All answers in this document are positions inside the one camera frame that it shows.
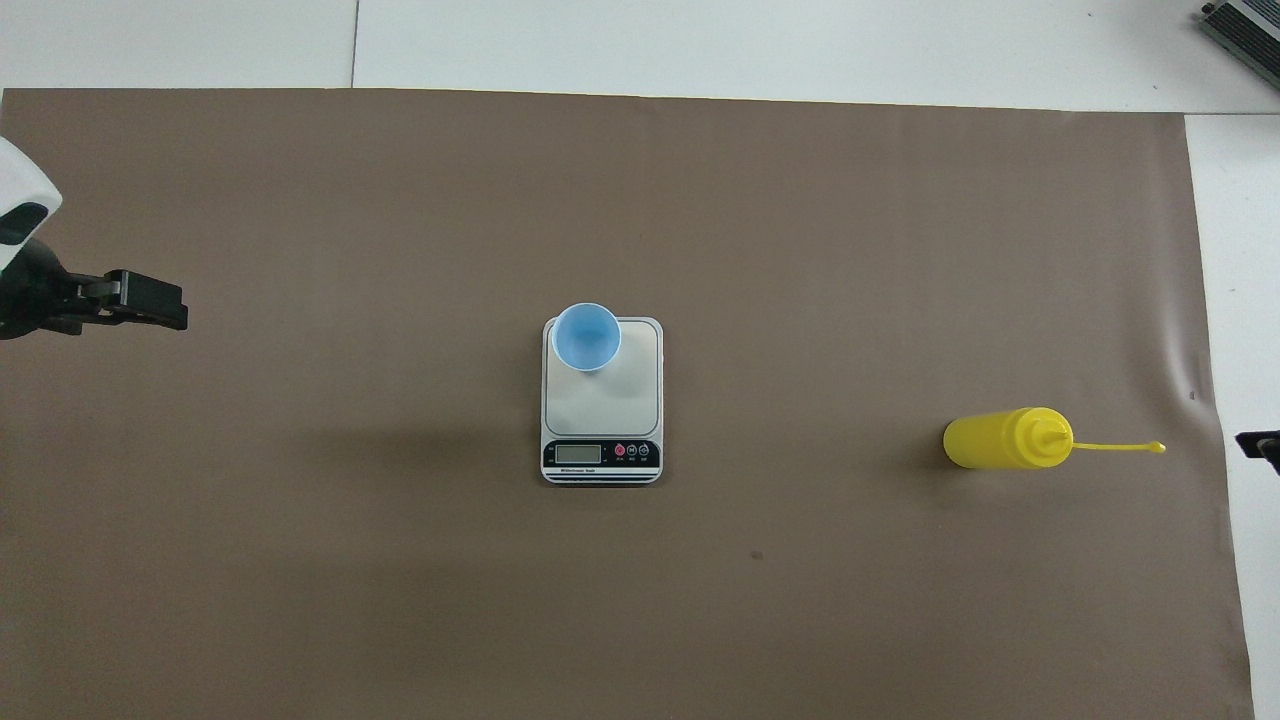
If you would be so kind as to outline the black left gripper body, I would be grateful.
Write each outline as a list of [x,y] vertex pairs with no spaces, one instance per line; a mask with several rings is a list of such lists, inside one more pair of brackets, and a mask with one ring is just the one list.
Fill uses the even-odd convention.
[[1,338],[17,340],[36,331],[67,336],[95,323],[101,302],[82,290],[101,284],[102,275],[72,273],[38,240],[28,240],[1,275]]

